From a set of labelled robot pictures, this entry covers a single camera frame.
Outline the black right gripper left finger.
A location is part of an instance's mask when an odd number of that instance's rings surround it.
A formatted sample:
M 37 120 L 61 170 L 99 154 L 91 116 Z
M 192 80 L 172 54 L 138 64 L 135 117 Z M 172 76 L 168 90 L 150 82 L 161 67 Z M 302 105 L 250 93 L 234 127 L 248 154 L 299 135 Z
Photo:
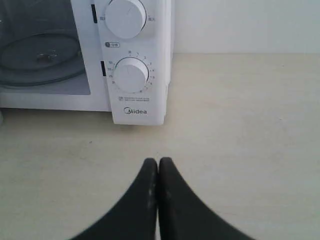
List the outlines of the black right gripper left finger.
M 154 240 L 156 238 L 158 165 L 147 158 L 118 202 L 74 240 Z

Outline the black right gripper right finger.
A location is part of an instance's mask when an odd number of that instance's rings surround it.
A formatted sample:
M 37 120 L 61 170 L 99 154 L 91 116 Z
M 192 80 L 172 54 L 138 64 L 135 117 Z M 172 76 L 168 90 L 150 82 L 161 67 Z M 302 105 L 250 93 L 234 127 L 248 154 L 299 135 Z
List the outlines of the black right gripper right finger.
M 252 239 L 207 207 L 170 157 L 159 161 L 158 219 L 162 240 Z

